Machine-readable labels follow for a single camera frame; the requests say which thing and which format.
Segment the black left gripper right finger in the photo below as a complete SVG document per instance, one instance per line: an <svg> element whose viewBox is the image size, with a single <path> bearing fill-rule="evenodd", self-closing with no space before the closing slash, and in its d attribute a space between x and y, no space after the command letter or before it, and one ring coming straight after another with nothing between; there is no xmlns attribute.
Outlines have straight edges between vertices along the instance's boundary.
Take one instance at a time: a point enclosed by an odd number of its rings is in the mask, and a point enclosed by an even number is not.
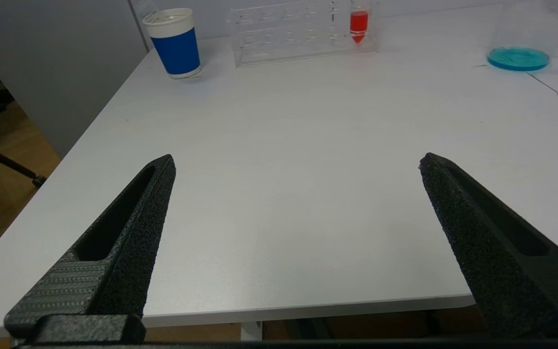
<svg viewBox="0 0 558 349"><path fill-rule="evenodd" d="M491 334L558 338L558 246L451 160L419 170Z"/></svg>

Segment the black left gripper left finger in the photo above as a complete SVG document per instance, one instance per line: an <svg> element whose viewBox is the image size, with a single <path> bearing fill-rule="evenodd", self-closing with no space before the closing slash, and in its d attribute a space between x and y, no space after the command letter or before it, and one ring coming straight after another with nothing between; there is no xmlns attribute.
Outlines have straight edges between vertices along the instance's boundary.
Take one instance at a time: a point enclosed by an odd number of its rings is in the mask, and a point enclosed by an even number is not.
<svg viewBox="0 0 558 349"><path fill-rule="evenodd" d="M168 212L172 155L149 162L4 318L26 339L50 315L141 317Z"/></svg>

